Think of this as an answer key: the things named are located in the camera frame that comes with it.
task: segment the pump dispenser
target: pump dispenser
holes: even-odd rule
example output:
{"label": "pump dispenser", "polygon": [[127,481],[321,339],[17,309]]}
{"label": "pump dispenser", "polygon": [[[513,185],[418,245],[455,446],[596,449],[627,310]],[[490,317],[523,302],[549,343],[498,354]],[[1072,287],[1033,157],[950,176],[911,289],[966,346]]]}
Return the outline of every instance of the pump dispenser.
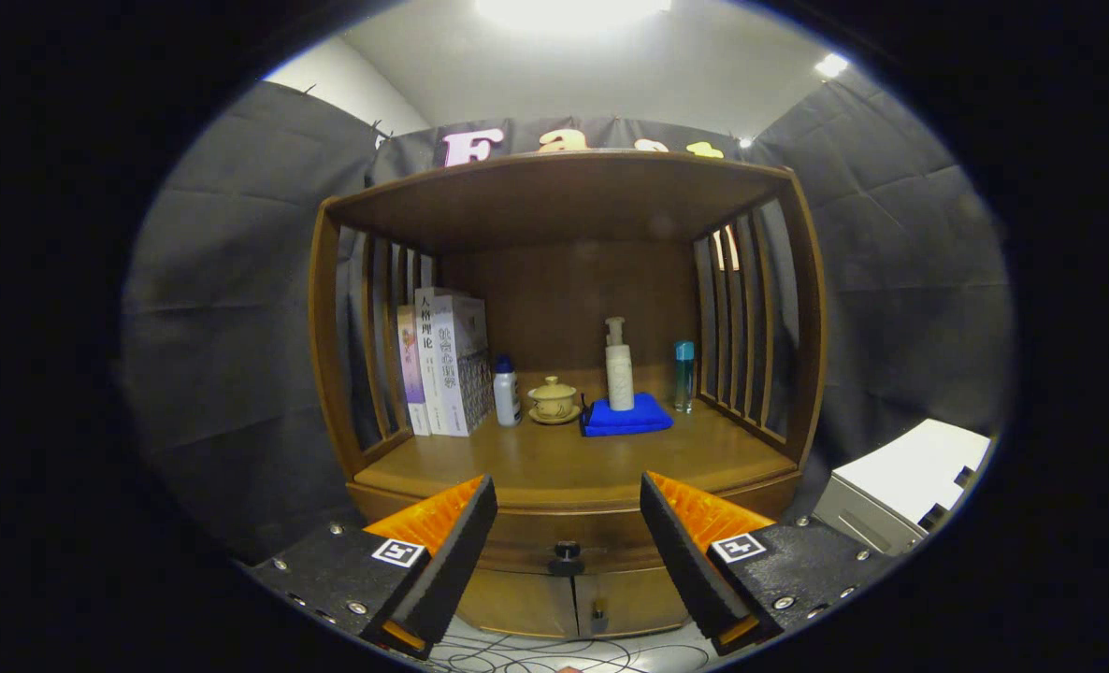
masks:
{"label": "pump dispenser", "polygon": [[606,318],[609,336],[606,336],[606,376],[609,378],[609,408],[630,410],[633,408],[633,363],[629,346],[622,343],[622,325],[625,318]]}

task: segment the small white bottle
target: small white bottle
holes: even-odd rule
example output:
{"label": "small white bottle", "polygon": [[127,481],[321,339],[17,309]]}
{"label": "small white bottle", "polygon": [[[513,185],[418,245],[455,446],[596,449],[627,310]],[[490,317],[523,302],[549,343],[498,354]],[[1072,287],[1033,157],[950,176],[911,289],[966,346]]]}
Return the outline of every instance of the small white bottle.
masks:
{"label": "small white bottle", "polygon": [[625,318],[606,318],[609,336],[606,336],[606,377],[609,378],[609,408],[631,410],[633,408],[633,363],[629,346],[622,344],[622,324]]}
{"label": "small white bottle", "polygon": [[496,397],[496,421],[500,427],[512,427],[521,422],[521,396],[517,394],[517,375],[512,371],[509,356],[496,358],[496,378],[492,379],[492,396]]}

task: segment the folded blue towel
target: folded blue towel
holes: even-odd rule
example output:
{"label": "folded blue towel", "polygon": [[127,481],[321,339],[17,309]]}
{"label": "folded blue towel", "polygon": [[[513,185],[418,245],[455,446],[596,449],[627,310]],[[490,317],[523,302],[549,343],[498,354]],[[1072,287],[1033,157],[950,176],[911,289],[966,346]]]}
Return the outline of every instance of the folded blue towel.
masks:
{"label": "folded blue towel", "polygon": [[592,402],[588,421],[581,426],[584,438],[604,438],[610,435],[639,435],[641,431],[665,430],[674,425],[662,410],[652,394],[639,392],[633,396],[633,408],[613,410],[609,400]]}

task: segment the wooden cabinet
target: wooden cabinet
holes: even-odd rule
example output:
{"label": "wooden cabinet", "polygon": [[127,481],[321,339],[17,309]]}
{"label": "wooden cabinet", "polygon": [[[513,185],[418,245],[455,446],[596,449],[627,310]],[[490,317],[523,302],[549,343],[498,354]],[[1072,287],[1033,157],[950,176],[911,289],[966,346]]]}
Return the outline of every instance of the wooden cabinet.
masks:
{"label": "wooden cabinet", "polygon": [[[785,431],[766,427],[772,329],[762,205],[777,201],[796,279],[798,344]],[[368,380],[346,387],[336,332],[337,242],[356,230]],[[423,283],[486,299],[494,353],[509,354],[521,392],[558,375],[589,404],[606,396],[603,318],[623,315],[635,390],[667,408],[673,344],[696,341],[692,414],[669,430],[582,438],[577,425],[470,438],[415,438],[400,394],[396,304]],[[580,151],[517,154],[410,175],[319,208],[311,265],[314,374],[350,496],[377,520],[478,473],[498,490],[498,519],[465,592],[474,625],[580,635],[593,602],[604,634],[639,634],[686,619],[639,511],[643,470],[665,473],[777,517],[807,460],[824,379],[820,253],[788,170],[691,154]],[[359,442],[350,397],[370,399],[375,440]],[[584,574],[571,601],[546,563],[559,540],[580,542]]]}

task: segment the shelf top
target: shelf top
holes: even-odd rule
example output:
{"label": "shelf top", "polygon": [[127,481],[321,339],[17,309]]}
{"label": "shelf top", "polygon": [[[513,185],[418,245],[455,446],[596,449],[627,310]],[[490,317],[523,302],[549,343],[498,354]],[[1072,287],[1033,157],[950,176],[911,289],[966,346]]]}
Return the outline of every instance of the shelf top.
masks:
{"label": "shelf top", "polygon": [[505,509],[632,509],[652,469],[710,492],[788,473],[794,462],[701,404],[662,431],[582,438],[577,422],[539,426],[495,418],[470,438],[410,438],[355,476],[357,485],[429,498],[490,473]]}
{"label": "shelf top", "polygon": [[787,170],[681,152],[530,152],[420,172],[324,208],[342,225],[430,254],[692,242],[790,183]]}

